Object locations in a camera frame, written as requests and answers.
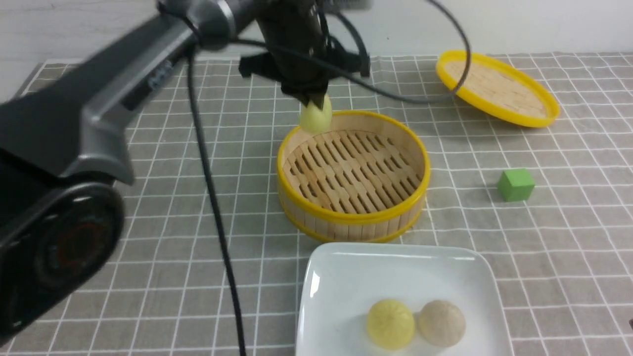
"black cable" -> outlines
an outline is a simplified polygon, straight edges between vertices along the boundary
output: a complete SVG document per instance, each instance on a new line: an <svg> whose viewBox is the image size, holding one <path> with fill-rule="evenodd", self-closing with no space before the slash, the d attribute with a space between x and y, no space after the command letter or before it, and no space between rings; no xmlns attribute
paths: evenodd
<svg viewBox="0 0 633 356"><path fill-rule="evenodd" d="M229 287L231 290L231 299L233 300L233 309L235 310L235 326L237 328L237 344L239 346L240 356L246 355L246 343L244 342L244 326L242 325L242 310L239 305L239 297L237 295L237 285L235 283L235 276L233 275L233 267L231 266L231 259L229 257L229 246L227 244L227 237L224 231L224 225L222 224L222 215L220 213L220 204L218 203L218 196L215 193L215 187L213 185L213 178L211 176L211 168L209 167L209 154L206 150L206 141L204 139L204 130L200 119L200 111L197 106L197 96L194 87L194 59L196 56L195 50L192 50L187 57L189 67L187 68L187 91L189 92L189 102L191 104L191 113L193 116L194 126L196 128L196 139L198 148L200 150L200 159L202 160L202 170L204 172L204 179L206 181L206 188L209 192L209 199L211 200L211 209L213 210L213 216L215 218L215 225L218 228L218 240L220 242L220 248L222 249L222 260L224 261L224 267L227 271L227 278L229 279Z"/></svg>
<svg viewBox="0 0 633 356"><path fill-rule="evenodd" d="M438 103L440 101L444 101L446 99L450 99L452 97L454 97L455 95L457 95L457 92L461 89L461 87L464 85L464 82L466 82L466 78L468 77L468 73L470 72L470 64L472 61L472 51L470 48L470 42L468 41L468 37L466 36L466 33L464 32L464 29L461 27L461 25L459 24L459 22L457 21L457 19L453 16L453 14L447 9L445 8L442 4L438 3L436 0L427 0L429 3L431 3L431 5L435 6L442 14L444 14L449 20L450 22L453 24L453 26L455 27L455 29L457 30L457 32L459 33L462 41L464 42L464 47L466 50L466 65L464 67L464 72L461 75L461 78L459 79L459 81L457 82L457 84L455 85L455 87L449 91L446 94L434 97L433 99L430 98L425 98L425 99L415 99L415 98L410 98L407 96L402 96L402 95L398 95L398 94L394 94L388 91L385 91L383 89L380 89L378 87L375 87L367 82L365 82L364 80L358 79L356 77L354 77L354 75L347 73L345 70L340 69L339 67L335 66L335 65L331 65L330 63L327 63L326 61L320 60L318 58L314 58L308 54L304 54L298 51L295 51L293 49L289 49L283 46L278 46L275 44L267 44L265 42L261 42L261 41L256 41L256 40L251 40L251 39L234 39L231 42L235 43L235 44L245 44L248 46L256 46L256 47L261 47L261 48L265 48L268 50L274 50L274 51L279 51L279 52L284 52L286 54L301 58L302 60L306 60L306 61L310 61L316 65L321 66L322 68L336 73L337 75L344 77L345 79L348 79L350 82L354 82L356 84L358 84L361 87L364 87L365 89L368 89L370 91L376 92L377 94L383 95L387 98L391 98L394 100L398 100L398 101L404 101L405 103L411 103L411 104L419 104L419 105L427 105L427 104L432 104L432 103ZM341 14L338 14L337 17L339 19L344 18ZM353 25L351 24L351 22L347 21L347 19L345 19L343 22L343 25L345 25L345 27L348 28L348 30L350 31L350 33L352 35L357 34L358 31L353 27Z"/></svg>
<svg viewBox="0 0 633 356"><path fill-rule="evenodd" d="M330 14L336 17L349 31L349 34L352 36L354 43L356 43L356 47L358 48L358 56L361 58L361 73L363 69L366 69L369 74L369 63L364 63L365 61L369 62L369 54L367 53L367 48L365 47L365 43L363 42L363 38L356 30L356 27L348 20L342 13L332 10L332 9L323 9L323 13Z"/></svg>

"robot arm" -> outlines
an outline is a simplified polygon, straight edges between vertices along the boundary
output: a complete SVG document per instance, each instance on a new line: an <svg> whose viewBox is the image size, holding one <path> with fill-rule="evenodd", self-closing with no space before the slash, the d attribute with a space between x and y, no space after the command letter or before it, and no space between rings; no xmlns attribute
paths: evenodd
<svg viewBox="0 0 633 356"><path fill-rule="evenodd" d="M348 72L362 60L329 41L315 0L163 0L149 19L51 86L0 106L0 151L54 177L103 172L134 181L124 128L196 47L219 50L257 21L266 43L327 60ZM243 76L261 75L305 106L319 108L332 76L280 53L243 58Z"/></svg>

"bamboo steamer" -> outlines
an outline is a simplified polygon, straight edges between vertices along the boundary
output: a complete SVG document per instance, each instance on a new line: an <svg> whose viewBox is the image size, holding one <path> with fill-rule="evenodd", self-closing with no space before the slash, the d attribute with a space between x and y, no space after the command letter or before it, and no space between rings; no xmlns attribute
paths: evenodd
<svg viewBox="0 0 633 356"><path fill-rule="evenodd" d="M279 198L290 221L323 241L386 242L418 219L430 162L403 124L369 111L337 111L330 130L300 127L277 155Z"/></svg>

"white grid line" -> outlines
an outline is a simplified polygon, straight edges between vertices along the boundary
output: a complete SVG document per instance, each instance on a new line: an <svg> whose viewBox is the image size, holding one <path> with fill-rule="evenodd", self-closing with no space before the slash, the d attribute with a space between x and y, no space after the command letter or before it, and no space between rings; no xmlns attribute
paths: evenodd
<svg viewBox="0 0 633 356"><path fill-rule="evenodd" d="M422 73L419 73L420 67L419 67L417 58L415 60L415 67L418 69L418 76L420 77L420 82L424 82L424 80L422 79ZM422 86L422 92L424 94L427 93L427 90L426 90L424 85ZM378 103L378 95L377 94L376 94L376 103ZM432 114L433 111L429 110L429 112L431 112L431 120L433 121L434 128L437 131L437 122L436 122L435 118L432 116L433 115ZM426 193L426 194L424 194L424 209L428 212L429 208L430 208L429 207L429 194ZM431 224L431 229L433 231L433 239L435 240L435 244L436 244L436 246L439 246L439 240L437 239L437 230L436 230L435 224L433 222L433 215L430 212L429 212L429 222Z"/></svg>
<svg viewBox="0 0 633 356"><path fill-rule="evenodd" d="M505 169L506 167L499 167L499 168L490 168L488 169L489 171L494 171L497 172L501 169ZM543 168L541 167L540 169L541 171L545 171L547 170L547 168ZM444 169L444 171L447 172L479 172L479 170L477 169L453 169L453 170L448 170L448 169ZM232 175L232 174L228 174L228 175L214 175L214 177L237 177L236 175ZM268 175L268 174L242 174L242 176L252 176L252 177L271 177L272 175ZM187 176L188 178L202 178L203 176L201 175L190 175ZM169 176L166 178L176 178L176 176ZM628 187L630 186L630 184L583 184L584 187L603 187L603 188L610 188L610 187ZM570 188L570 187L575 187L577 188L578 185L577 184L552 184L550 185L551 188ZM454 190L476 190L477 188L472 188L472 187L465 187L465 188L454 188L454 187L449 187L449 186L437 186L437 187L429 187L429 191L433 191L433 190L442 190L442 189L454 189ZM275 193L238 193L238 196L258 196L258 195L274 195ZM228 194L228 193L220 193L218 194L219 196L233 196L233 194ZM147 194L147 195L126 195L124 198L128 199L128 198L166 198L166 197L170 197L171 195L169 194ZM203 194L176 194L176 196L203 196ZM612 206L614 204L594 204L595 207L599 207L599 206L605 206L605 207L609 207ZM531 207L549 207L549 205L530 205ZM588 207L588 205L563 205L563 207ZM169 216L187 216L188 214L181 214L181 215L169 215Z"/></svg>
<svg viewBox="0 0 633 356"><path fill-rule="evenodd" d="M277 105L277 83L275 83L275 89L274 89L274 100L273 100L273 124L275 123L275 107ZM275 131L271 130L270 131L270 140L272 142L273 140L273 136L275 135ZM258 284L260 286L257 287L257 305L255 306L255 311L256 311L256 315L255 315L255 330L253 331L253 356L257 356L257 334L259 332L259 320L260 320L260 307L261 307L261 281L263 280L263 276L264 276L264 256L266 255L266 229L268 228L268 206L269 206L269 199L270 199L270 178L272 176L272 165L273 165L273 145L270 145L270 156L271 158L268 160L268 180L266 182L266 210L265 210L265 218L264 218L264 235L261 237L261 262L260 262L260 275L258 277ZM244 156L244 148L242 147L242 156ZM239 184L235 189L235 193L237 194L237 191L239 189ZM237 211L237 202L235 203L235 210L233 210L233 213L235 214Z"/></svg>
<svg viewBox="0 0 633 356"><path fill-rule="evenodd" d="M436 152L436 151L430 151L429 153L442 154L442 152ZM271 158L271 157L259 156L259 157L256 157L256 158ZM578 168L628 168L628 167L629 167L628 165L602 165L602 166L600 166L600 165L596 164L596 165L575 165L575 166L573 166L571 168L572 169L573 168L578 169ZM497 171L497 170L499 170L501 168L505 168L505 167L481 168L481 169L474 169L474 168L434 168L434 170L443 170L443 171L447 171L447 172L475 172L475 171L480 171L480 170L481 171L486 171L486 170ZM570 168L570 167L564 167L564 166L543 167L544 170L549 170L549 169L568 169L568 168ZM249 175L250 176L254 176L254 175L264 176L266 174L262 174L262 173L260 173L260 174L242 174L243 177L244 176L249 176ZM237 174L214 174L213 176L214 177L237 177ZM184 175L184 176L181 176L181 178L198 178L198 177L202 177L202 176L201 175ZM175 176L175 175L174 176L164 176L164 177L154 177L154 176L152 176L152 177L149 177L149 178L152 178L152 179L177 178L177 176Z"/></svg>
<svg viewBox="0 0 633 356"><path fill-rule="evenodd" d="M486 191L492 191L494 190L494 188L487 188L485 189ZM526 205L525 207L528 208L592 208L592 207L603 207L603 208L608 208L608 207L633 207L633 204L594 204L594 205ZM489 210L492 208L481 208L481 207L460 207L458 205L450 205L447 207L442 207L442 208L429 208L429 211L441 211L441 210L451 210L451 209L464 209L464 210ZM509 210L521 210L524 207L507 207L506 209ZM233 216L240 216L240 215L253 215L253 213L235 213L233 214ZM139 215L137 218L140 219L163 219L163 218L169 218L169 217L197 217L199 215L197 214L178 214L178 215ZM213 216L213 214L203 214L202 216Z"/></svg>
<svg viewBox="0 0 633 356"><path fill-rule="evenodd" d="M39 78L40 74L42 73L45 67L46 67L45 64L40 65L40 67L37 69L33 77L28 81L28 84L24 87L24 90L20 93L21 96L28 93L28 89L33 85L35 80ZM65 64L62 70L62 73L66 72L67 68L68 68L68 64Z"/></svg>
<svg viewBox="0 0 633 356"><path fill-rule="evenodd" d="M136 118L135 121L136 121L136 124L134 125L134 128L132 129L132 133L131 133L131 135L129 137L130 140L134 138L134 135L136 134L136 131L139 128L139 122L140 122L139 118ZM136 216L136 213L137 213L138 208L139 208L139 204L137 204L136 207L135 207L134 213L132 215L133 217L131 219L132 221L134 220L134 217ZM125 247L127 245L128 239L129 239L129 233L130 233L130 229L129 228L130 228L130 226L128 226L128 231L126 233L126 236L122 236L121 237L121 241L119 242L120 246L121 246L121 249L120 249L120 251L118 251L118 257L115 257L116 258L116 262L121 262L121 259L123 257L123 251L125 251ZM101 312L99 313L99 320L97 321L97 326L94 328L94 333L92 334L92 340L90 342L90 347L88 349L88 355L90 355L90 353L92 352L92 348L94 347L94 342L95 342L95 340L97 338L97 333L99 332L99 327L101 325L101 320L103 319L103 315L104 315L104 313L106 311L106 308L108 306L108 301L110 299L110 293L112 292L113 287L114 287L114 282L115 282L117 270L118 270L118 263L115 264L114 271L112 272L112 278L110 280L110 286L109 286L108 291L106 293L106 298L103 301L103 306L101 307Z"/></svg>
<svg viewBox="0 0 633 356"><path fill-rule="evenodd" d="M180 81L182 80L182 77L183 77L183 73L184 73L184 71L185 71L184 66L180 67L180 73L179 73L179 76L178 76L178 79L177 79L177 82L178 82L178 83L180 83ZM170 103L170 104L169 104L169 107L168 107L168 109L167 109L167 113L168 113L168 114L171 112L171 109L172 109L172 103ZM161 137L162 137L162 135L165 133L165 127L166 127L166 126L167 126L167 120L165 120L165 123L163 124L163 130L161 131ZM154 159L155 159L155 158L156 158L156 156L158 155L158 149L159 149L159 147L160 147L159 145L156 145L156 150L154 151ZM152 161L152 162L150 163L150 165L149 165L149 171L151 171L151 170L152 170L153 165L154 165L154 161ZM142 190L142 192L144 192L144 191L145 191L145 189L147 188L147 182L148 182L148 181L149 181L149 179L145 180L145 182L144 182L144 184L143 184L143 190ZM173 191L172 191L172 194L173 194L173 193L175 193L175 192L176 192L176 186L174 186ZM139 207L140 207L140 205L141 205L141 200L139 200L139 202L138 202L138 204L137 204L137 206L136 206L136 211L134 212L134 216L136 216L136 215L138 214L138 211L139 211ZM170 200L169 210L171 210L171 209L172 209L172 205L173 205L173 197L172 197L172 198L171 198L171 200ZM165 223L163 224L163 229L162 229L162 231L161 231L160 236L163 236L163 235L165 234L166 228L167 228L167 220L165 220ZM154 257L153 257L153 260L156 260L156 257L158 256L158 250L159 250L159 248L160 248L160 244L161 244L161 242L162 242L162 239L159 239L159 240L158 240L158 243L156 244L156 248L154 249ZM150 268L150 270L149 270L149 277L147 278L146 291L145 291L145 293L143 294L143 299L142 299L142 301L141 301L141 307L139 308L139 318L143 315L143 309L145 308L145 302L146 302L146 300L147 300L147 295L148 295L148 292L149 292L149 286L151 285L151 281L152 281L152 276L153 276L153 274L154 274L154 266L155 266L155 265L156 265L155 263L152 263L151 268ZM140 328L140 326L141 326L141 320L139 319L139 320L136 322L136 325L135 325L135 328L134 328L134 335L132 336L132 342L131 342L131 344L130 344L130 350L129 350L128 356L132 356L132 349L134 348L134 343L136 342L136 337L137 337L137 335L138 335L138 332L139 332L139 328Z"/></svg>
<svg viewBox="0 0 633 356"><path fill-rule="evenodd" d="M223 109L224 109L224 103L226 103L226 99L227 99L227 91L229 90L229 78L230 77L227 77L227 83L226 83L226 86L225 86L225 89L224 89L224 98L222 99L222 108ZM220 130L216 130L216 132L215 132L215 141L213 141L214 142L213 143L213 151L211 152L211 162L209 162L211 167L213 166L213 162L214 162L214 159L215 159L215 148L218 146L218 135L219 134L220 134ZM235 203L235 205L237 205L237 197L235 197L235 202L234 203ZM231 224L231 226L230 226L228 231L226 231L226 229L225 229L225 233L226 232L228 233L225 236L227 238L227 250L230 251L231 237L233 236L233 224ZM224 297L224 289L225 289L224 288L224 283L226 281L226 278L227 278L227 271L225 270L224 273L222 274L222 283L220 284L220 300L218 302L218 312L217 312L217 314L220 314L220 311L222 310L222 300L223 300L223 297ZM214 354L215 354L216 342L217 342L217 339L218 339L218 328L219 328L219 325L220 325L220 319L218 318L215 321L215 328L213 330L213 351L211 352L211 356L214 356Z"/></svg>
<svg viewBox="0 0 633 356"><path fill-rule="evenodd" d="M462 124L462 127L463 127L464 131L466 131L466 127L465 127L465 125L463 124L463 120L461 120L461 124ZM501 146L501 142L499 141L499 138L498 138L497 136L494 136L494 138L495 138L495 140L497 141L497 144L499 145L499 147L502 147L502 146ZM470 148L471 148L471 150L472 150L472 142L470 142L470 139L467 139L467 140L468 140L468 145L470 146ZM507 166L508 166L508 167L510 167L510 163L509 163L508 158L506 157L505 153L503 152L503 149L501 149L501 154L502 154L503 159L505 160L505 162L506 162ZM481 177L481 180L482 180L482 182L486 183L486 178L484 177L484 173L483 173L483 172L481 171L481 169L480 169L480 164L479 164L479 161L478 161L478 159L477 159L477 155L475 155L475 154L473 153L473 157L474 157L474 159L475 159L475 163L477 164L477 168L479 168L479 175L480 175L480 177ZM488 198L489 198L491 201L493 201L492 194L490 193L490 190L489 190L489 189L486 189L486 194L488 194ZM459 195L457 195L457 197L458 197L458 201L460 202L460 206L461 206L461 200L460 200ZM499 213L498 213L497 208L496 208L496 207L493 207L492 209L493 209L493 211L494 211L494 216L495 216L495 218L497 219L497 223L499 224L499 226L500 226L501 228L503 228L503 225L502 225L502 223L501 223L501 219L499 218ZM467 229L468 229L468 219L466 218L466 215L464 215L464 221L465 221L465 223L466 223L466 225L467 225ZM508 241L508 236L506 235L506 232L505 232L504 230L502 230L502 231L501 231L501 233L503 234L503 239L504 239L504 241L505 241L505 243L506 243L506 246L508 247L508 249L510 249L510 242ZM472 237L472 233L470 232L470 229L468 229L468 234L470 235L470 239L471 239L471 242L472 242L472 244L473 244L473 248L474 248L474 246L475 246L475 241L474 241L474 239L473 239L473 237ZM521 273L519 273L518 264L517 264L517 261L515 260L515 255L511 253L511 254L510 254L510 258L511 258L511 260L512 260L512 264L514 265L514 268L515 268L515 270L516 270L516 272L517 272L518 281L519 281L519 284L521 285L521 289L523 290L523 293L524 293L524 295L525 295L525 301L527 302L527 305L528 305L529 310L530 310L530 315L532 316L532 320L534 321L534 325L535 325L535 327L536 327L536 332L538 333L538 335L539 335L539 337L540 337L540 339L541 339L541 345L543 346L543 350L545 351L546 356L549 356L548 349L547 349L547 347L545 346L545 342L544 342L544 341L543 341L543 339L542 339L542 338L543 338L543 334L542 334L542 332L541 332L541 326L539 325L538 320L536 319L536 315L534 314L534 309L532 309L532 304L531 304L531 302L530 302L530 298L529 298L529 296L528 296L528 294L527 294L527 288L525 287L525 283L524 283L523 279L521 278Z"/></svg>
<svg viewBox="0 0 633 356"><path fill-rule="evenodd" d="M517 306L517 307L503 307L503 310L528 310L528 309L560 309L560 308L567 308L567 307L579 307L579 308L598 308L598 307L633 307L633 303L609 303L609 304L604 304L604 303L595 303L595 304L590 304L590 303L568 303L568 304L558 304L558 305L532 305L532 306ZM291 316L291 315L296 315L295 311L290 311L290 312L275 312L275 313L244 313L243 316L244 317L256 317L257 315L259 316ZM177 321L177 320L182 320L182 319L187 319L187 320L197 320L197 319L216 319L216 318L229 318L229 317L233 317L233 314L209 314L209 315L187 315L187 316L166 316L166 317L141 317L140 319L142 321L160 321L160 320L167 320L167 321ZM97 322L97 321L136 321L138 320L138 318L136 317L105 317L105 318L67 318L64 319L64 322ZM57 322L57 320L55 319L42 319L37 321L40 324L53 324L55 322ZM610 335L611 337L614 338L618 338L619 336L614 336L614 335Z"/></svg>
<svg viewBox="0 0 633 356"><path fill-rule="evenodd" d="M275 102L277 102L277 83L275 83ZM274 124L275 124L275 114L273 114L273 125ZM275 134L274 134L274 131L273 131L270 134L270 139L273 140L275 138L274 136L275 136ZM273 156L272 145L270 147L270 155ZM272 167L273 167L273 165L275 167L275 171L277 170L277 160L275 158L271 158L271 159L272 159L271 166L270 166L270 168L268 170L269 173L271 173L271 175L268 177L268 187L267 187L267 191L268 192L270 192L270 180L273 179L273 177L272 177ZM270 194L268 194L266 196L266 212L267 213L268 213L269 204L270 204ZM295 233L295 235L297 236L296 237L296 241L297 241L297 254L296 254L297 266L296 266L296 270L295 270L296 271L296 276L295 276L295 283L296 283L296 285L294 287L294 303L295 303L294 310L295 310L295 313L297 313L297 316L294 319L294 329L297 330L298 327L299 327L299 315L298 315L299 308L300 308L299 301L300 301L301 292L302 292L302 290L301 290L302 288L301 288L301 285L299 283L300 283L300 281L303 280L303 278L299 275L299 248L300 248L300 244L301 244L301 241L300 241L301 233L299 231L297 231L297 233Z"/></svg>
<svg viewBox="0 0 633 356"><path fill-rule="evenodd" d="M512 338L512 341L540 341L540 340L544 340L544 341L548 341L548 340L577 340L580 339L580 336L554 336L554 337L545 337L543 339L540 338ZM587 339L595 339L595 340L603 340L603 339L614 339L613 336L610 335L595 335L595 336L588 336ZM276 348L294 348L293 344L279 344L279 345L265 345L265 346L259 346L259 349L262 350L270 350L270 349L276 349ZM208 347L187 347L187 348L178 348L177 351L183 351L183 352L195 352L195 351L199 351L199 352L210 352L212 350L237 350L237 347L235 346L220 346L220 347L216 347L216 348L208 348ZM119 350L119 349L112 349L112 350L99 350L95 353L96 355L99 354L111 354L114 352L121 352L121 351L127 351L127 350ZM141 349L135 349L133 350L134 352L137 353L156 353L156 352L169 352L171 351L171 349L169 348L141 348ZM87 351L56 351L56 352L14 352L12 353L12 355L76 355L77 353L85 353Z"/></svg>

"yellow rim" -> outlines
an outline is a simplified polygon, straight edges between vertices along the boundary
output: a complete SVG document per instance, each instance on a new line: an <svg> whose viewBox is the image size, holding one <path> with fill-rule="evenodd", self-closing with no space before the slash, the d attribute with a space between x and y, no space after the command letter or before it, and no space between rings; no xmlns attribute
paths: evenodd
<svg viewBox="0 0 633 356"><path fill-rule="evenodd" d="M285 216L288 218L288 220L290 220L290 222L292 222L292 224L297 227L297 229L299 229L299 231L303 232L304 234L308 235L309 237L321 241L323 243L329 243L329 242L342 242L339 240L335 240L332 238L329 238L325 235L321 235L321 234L317 234L316 232L308 229L307 227L305 227L304 225L300 224L294 217L292 217L292 215L289 214L288 210L286 210L284 202L279 199L279 203L281 204L282 209L284 209L284 213ZM413 217L413 219L411 219L411 221L406 224L402 229L394 232L393 234L381 237L381 238L377 238L377 239L371 239L371 240L366 240L366 241L362 241L362 242L367 242L367 243L385 243L385 242L390 242L393 239L398 238L400 235L403 235L408 229L411 229L411 226L413 226L415 224L415 222L418 220L418 218L420 217L420 214L422 213L422 210L424 210L423 208L420 209L419 212L415 213L415 216Z"/></svg>
<svg viewBox="0 0 633 356"><path fill-rule="evenodd" d="M442 54L437 61L436 64L436 72L439 76L440 80L447 86L449 89L454 88L457 85L457 80L455 80L444 68L445 64L452 61L465 61L466 60L466 52L464 51L448 51ZM481 54L473 53L472 54L472 63L478 63L481 65L485 65L486 67L492 68L501 72L517 82L521 83L524 87L529 89L545 106L547 111L547 117L538 118L538 117L530 117L526 116L500 106L497 106L491 103L488 100L481 98L476 95L474 92L468 90L465 87L462 87L458 92L457 96L466 101L468 104L494 116L500 118L501 120L505 120L507 122L511 122L513 124L526 126L526 127L545 127L551 124L558 115L560 114L560 107L558 106L558 102L542 85L537 83L534 79L530 78L527 74L513 68L502 61L495 60L494 58L490 58L488 56L484 56Z"/></svg>
<svg viewBox="0 0 633 356"><path fill-rule="evenodd" d="M409 210L423 195L429 186L430 180L430 162L429 156L427 154L427 150L418 138L415 133L407 126L399 123L398 121L387 117L385 115L381 115L378 113L370 112L370 111L360 111L360 110L346 110L346 111L336 111L333 114L334 116L339 115L368 115L375 118L379 118L381 120L388 121L399 128L403 129L409 136L411 136L415 142L418 144L420 151L422 152L422 157L424 158L424 176L422 177L422 182L418 189L416 189L413 194L407 199L405 199L402 203L396 205L395 207L391 207L389 209L383 210L381 212L375 213L366 213L366 214L345 214L339 212L333 212L331 210L324 209L314 203L311 203L306 198L303 198L299 193L295 192L288 180L285 178L283 174L283 165L281 152L284 151L285 146L288 143L288 140L292 135L294 135L300 127L295 127L293 130L288 133L285 137L284 141L281 144L281 147L277 153L277 177L279 184L281 185L281 189L286 193L288 198L292 200L296 205L298 205L302 210L311 213L315 217L319 217L323 220L329 222L343 223L343 224L372 224L384 220L389 220L393 217L401 215L405 211Z"/></svg>

